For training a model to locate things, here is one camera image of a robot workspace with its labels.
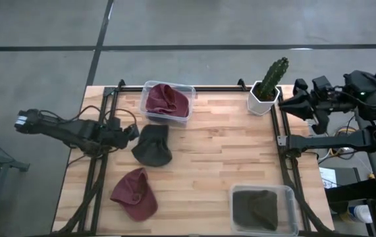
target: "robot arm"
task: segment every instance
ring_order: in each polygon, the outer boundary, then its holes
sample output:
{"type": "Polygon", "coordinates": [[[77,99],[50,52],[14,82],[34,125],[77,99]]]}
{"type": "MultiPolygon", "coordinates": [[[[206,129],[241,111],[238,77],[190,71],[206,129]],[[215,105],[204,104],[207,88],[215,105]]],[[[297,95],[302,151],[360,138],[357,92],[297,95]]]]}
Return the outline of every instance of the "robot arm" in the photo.
{"type": "Polygon", "coordinates": [[[285,145],[289,155],[299,157],[307,149],[351,147],[356,151],[369,153],[376,151],[376,104],[366,101],[376,97],[376,74],[355,70],[345,74],[345,86],[332,87],[326,77],[314,79],[313,90],[307,91],[308,85],[303,79],[297,79],[294,96],[279,103],[280,110],[301,119],[315,119],[312,128],[316,134],[327,131],[328,116],[332,112],[358,109],[361,118],[371,122],[371,126],[353,132],[348,136],[305,138],[291,135],[279,137],[278,142],[285,145]]]}
{"type": "Polygon", "coordinates": [[[63,120],[42,114],[37,109],[19,111],[14,127],[23,134],[44,134],[69,147],[79,147],[90,157],[97,157],[112,147],[123,149],[128,141],[139,136],[135,124],[123,130],[118,118],[107,124],[94,120],[63,120]]]}

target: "concrete floor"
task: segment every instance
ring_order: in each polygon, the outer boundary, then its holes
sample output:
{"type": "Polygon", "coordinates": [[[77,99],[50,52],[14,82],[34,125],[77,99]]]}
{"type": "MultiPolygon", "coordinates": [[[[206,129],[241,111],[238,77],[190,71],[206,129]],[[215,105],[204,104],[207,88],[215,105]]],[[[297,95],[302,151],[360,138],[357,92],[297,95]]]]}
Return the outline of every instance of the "concrete floor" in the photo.
{"type": "MultiPolygon", "coordinates": [[[[0,0],[0,46],[95,45],[107,0],[0,0]]],[[[372,0],[115,0],[104,45],[376,43],[372,0]]],[[[22,135],[20,109],[49,109],[63,117],[80,108],[93,52],[0,52],[0,146],[31,163],[11,171],[0,201],[0,236],[50,231],[69,149],[57,140],[22,135]]],[[[376,49],[102,52],[94,85],[147,80],[235,84],[261,79],[288,57],[282,84],[325,75],[333,85],[355,69],[376,72],[376,49]]],[[[351,115],[331,116],[330,130],[351,115]]],[[[367,157],[331,159],[326,167],[369,171],[367,157]]],[[[341,227],[340,232],[349,227],[341,227]]],[[[352,230],[365,234],[362,228],[352,230]]]]}

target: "clear plastic container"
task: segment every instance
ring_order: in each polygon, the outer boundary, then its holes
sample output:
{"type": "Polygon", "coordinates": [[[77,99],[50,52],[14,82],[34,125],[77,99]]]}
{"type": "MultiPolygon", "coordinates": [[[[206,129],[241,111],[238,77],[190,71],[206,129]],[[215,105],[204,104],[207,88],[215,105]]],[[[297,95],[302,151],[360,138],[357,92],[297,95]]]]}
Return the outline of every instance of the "clear plastic container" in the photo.
{"type": "Polygon", "coordinates": [[[155,122],[170,122],[175,121],[182,124],[186,124],[188,122],[189,118],[192,116],[192,110],[194,106],[194,100],[195,100],[195,88],[193,86],[187,86],[182,84],[174,84],[174,83],[168,83],[168,82],[157,82],[157,81],[147,81],[144,84],[144,87],[142,88],[141,93],[141,101],[140,101],[140,113],[145,115],[148,119],[153,120],[155,122]],[[157,113],[151,113],[148,112],[146,109],[146,103],[149,91],[152,89],[152,87],[158,85],[158,84],[166,84],[169,85],[172,89],[178,90],[181,94],[186,96],[188,98],[188,108],[189,113],[186,117],[176,117],[176,116],[170,116],[170,115],[161,115],[157,113]]]}
{"type": "Polygon", "coordinates": [[[253,184],[235,184],[230,189],[230,227],[235,235],[244,236],[297,236],[299,224],[296,219],[296,204],[293,190],[288,186],[258,186],[253,184]],[[233,210],[233,194],[240,191],[270,191],[277,195],[278,223],[275,230],[261,226],[242,226],[236,222],[233,210]]]}

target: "plant pot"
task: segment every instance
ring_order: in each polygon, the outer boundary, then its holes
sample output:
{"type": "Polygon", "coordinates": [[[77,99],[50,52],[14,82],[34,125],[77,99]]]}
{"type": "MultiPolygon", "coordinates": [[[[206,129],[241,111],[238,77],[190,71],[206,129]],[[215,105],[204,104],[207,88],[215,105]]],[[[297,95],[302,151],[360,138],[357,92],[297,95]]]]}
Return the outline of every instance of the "plant pot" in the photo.
{"type": "Polygon", "coordinates": [[[261,81],[256,81],[254,83],[254,86],[252,86],[252,89],[249,91],[249,96],[247,100],[249,112],[258,116],[262,116],[265,113],[267,113],[271,109],[271,106],[273,106],[274,103],[277,101],[280,95],[280,91],[276,87],[274,89],[274,94],[275,94],[274,100],[260,101],[253,93],[253,91],[255,90],[255,87],[258,87],[260,84],[261,84],[261,81]]]}

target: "maroon cap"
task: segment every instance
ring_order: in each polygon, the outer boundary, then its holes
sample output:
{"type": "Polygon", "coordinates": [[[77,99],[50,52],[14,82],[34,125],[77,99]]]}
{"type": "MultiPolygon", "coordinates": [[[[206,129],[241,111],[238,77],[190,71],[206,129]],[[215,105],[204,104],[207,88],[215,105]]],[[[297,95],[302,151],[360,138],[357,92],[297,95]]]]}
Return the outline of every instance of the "maroon cap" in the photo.
{"type": "Polygon", "coordinates": [[[158,84],[149,91],[146,109],[151,113],[187,117],[189,101],[186,96],[169,85],[158,84]]]}
{"type": "Polygon", "coordinates": [[[147,179],[144,168],[130,171],[117,183],[110,197],[110,200],[119,203],[134,221],[148,219],[158,208],[147,179]]]}

